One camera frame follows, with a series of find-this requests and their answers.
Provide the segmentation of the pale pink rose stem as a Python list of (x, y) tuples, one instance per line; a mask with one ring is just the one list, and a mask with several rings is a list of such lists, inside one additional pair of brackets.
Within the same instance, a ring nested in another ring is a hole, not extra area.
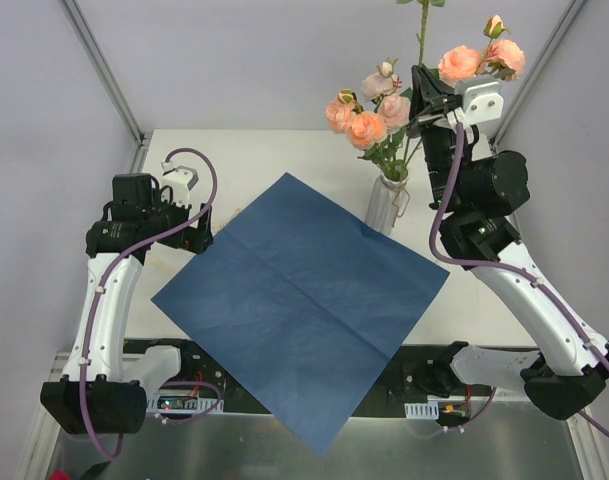
[(376, 66), (376, 72), (362, 81), (365, 100), (374, 105), (373, 112), (383, 118), (386, 135), (369, 147), (362, 159), (375, 164), (384, 177), (402, 182), (408, 177), (409, 143), (407, 126), (410, 118), (410, 89), (402, 90), (402, 80), (395, 72), (398, 59), (387, 57)]

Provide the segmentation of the peach rose bud stem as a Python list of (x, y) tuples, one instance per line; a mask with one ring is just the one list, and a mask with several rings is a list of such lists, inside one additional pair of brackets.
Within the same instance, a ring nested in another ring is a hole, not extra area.
[(437, 109), (438, 102), (455, 102), (456, 87), (465, 80), (516, 81), (526, 66), (525, 53), (509, 39), (509, 29), (499, 15), (491, 16), (483, 29), (484, 49), (460, 45), (447, 51), (435, 68), (418, 58), (412, 85), (402, 87), (395, 72), (397, 60), (386, 58), (361, 84), (362, 99), (343, 89), (325, 109), (329, 129), (345, 136), (360, 158), (373, 163), (393, 182), (408, 177), (411, 122)]

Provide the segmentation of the blue wrapping paper sheet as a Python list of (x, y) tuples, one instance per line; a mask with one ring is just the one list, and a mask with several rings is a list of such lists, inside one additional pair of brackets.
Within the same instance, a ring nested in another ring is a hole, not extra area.
[[(280, 351), (390, 359), (447, 278), (442, 267), (287, 174), (153, 303), (218, 363)], [(306, 426), (278, 420), (321, 455), (348, 419)]]

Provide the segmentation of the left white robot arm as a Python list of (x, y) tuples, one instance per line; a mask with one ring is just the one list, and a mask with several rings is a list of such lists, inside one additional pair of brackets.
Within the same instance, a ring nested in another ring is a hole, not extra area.
[(173, 167), (160, 178), (120, 174), (112, 198), (87, 231), (87, 290), (80, 326), (60, 380), (43, 384), (40, 401), (69, 435), (134, 434), (148, 403), (167, 382), (188, 387), (194, 363), (176, 347), (151, 346), (130, 365), (123, 360), (125, 330), (148, 239), (203, 253), (213, 242), (210, 216), (188, 225), (195, 170)]

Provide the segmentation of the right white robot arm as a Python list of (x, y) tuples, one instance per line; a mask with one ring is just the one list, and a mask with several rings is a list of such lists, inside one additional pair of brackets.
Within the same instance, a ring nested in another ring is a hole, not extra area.
[(609, 339), (561, 298), (510, 223), (530, 197), (525, 157), (473, 155), (481, 125), (502, 114), (499, 82), (483, 75), (448, 85), (421, 65), (411, 78), (408, 130), (421, 141), (435, 211), (430, 251), (490, 288), (536, 345), (518, 353), (456, 342), (414, 381), (442, 398), (467, 385), (521, 392), (547, 416), (568, 419), (604, 391)]

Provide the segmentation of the red object at bottom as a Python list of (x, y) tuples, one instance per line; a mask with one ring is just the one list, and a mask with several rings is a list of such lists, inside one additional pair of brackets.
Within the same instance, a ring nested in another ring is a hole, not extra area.
[(71, 477), (61, 470), (55, 470), (49, 477), (48, 480), (71, 480)]

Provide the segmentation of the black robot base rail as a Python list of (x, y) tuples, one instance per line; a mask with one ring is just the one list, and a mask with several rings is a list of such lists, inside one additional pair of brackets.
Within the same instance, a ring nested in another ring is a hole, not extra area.
[(390, 359), (376, 353), (364, 357), (336, 351), (260, 354), (243, 362), (218, 363), (189, 339), (127, 339), (123, 352), (129, 365), (152, 347), (175, 347), (180, 352), (178, 374), (156, 394), (224, 401), (222, 413), (273, 414), (292, 426), (314, 420), (323, 425), (357, 418), (403, 418), (405, 403), (461, 404), (470, 416), (470, 398), (486, 397), (491, 389), (468, 387), (443, 366), (464, 345), (403, 345)]

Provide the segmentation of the right aluminium frame post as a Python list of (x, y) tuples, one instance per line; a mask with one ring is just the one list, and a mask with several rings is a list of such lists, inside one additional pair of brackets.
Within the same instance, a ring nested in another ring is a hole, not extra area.
[(572, 0), (565, 7), (563, 14), (557, 21), (543, 48), (532, 62), (531, 68), (526, 74), (505, 117), (500, 121), (497, 130), (489, 140), (490, 145), (494, 149), (497, 149), (500, 146), (501, 142), (510, 131), (513, 123), (517, 120), (527, 101), (534, 93), (535, 88), (538, 86), (539, 81), (547, 69), (548, 62), (553, 59), (562, 42), (578, 21), (578, 18), (588, 4), (589, 1), (587, 0)]

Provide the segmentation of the aluminium frame post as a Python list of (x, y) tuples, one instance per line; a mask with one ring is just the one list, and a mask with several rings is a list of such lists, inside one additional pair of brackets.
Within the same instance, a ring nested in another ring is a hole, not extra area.
[(128, 131), (130, 137), (137, 146), (144, 144), (145, 132), (128, 104), (101, 47), (97, 41), (92, 28), (86, 19), (79, 3), (75, 0), (59, 0), (65, 17), (71, 24), (80, 44), (85, 51), (100, 83), (102, 84), (109, 100), (113, 104), (120, 120)]
[(534, 93), (535, 88), (538, 86), (539, 81), (547, 69), (548, 62), (553, 59), (562, 42), (578, 21), (578, 18), (588, 4), (589, 1), (587, 0), (572, 0), (565, 7), (563, 14), (557, 21), (543, 48), (532, 62), (531, 68), (526, 74), (505, 117), (500, 121), (497, 130), (489, 140), (490, 145), (494, 149), (497, 149), (500, 146), (501, 142), (510, 131), (513, 123), (517, 120), (527, 101)]

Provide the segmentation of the left aluminium frame post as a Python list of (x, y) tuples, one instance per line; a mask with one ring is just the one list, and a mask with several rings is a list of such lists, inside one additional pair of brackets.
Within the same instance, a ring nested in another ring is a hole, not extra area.
[(145, 132), (128, 104), (101, 47), (97, 41), (92, 28), (86, 19), (79, 3), (75, 0), (59, 0), (65, 17), (71, 24), (80, 44), (85, 51), (100, 83), (102, 84), (109, 100), (113, 104), (120, 120), (128, 131), (130, 137), (137, 146), (144, 144)]

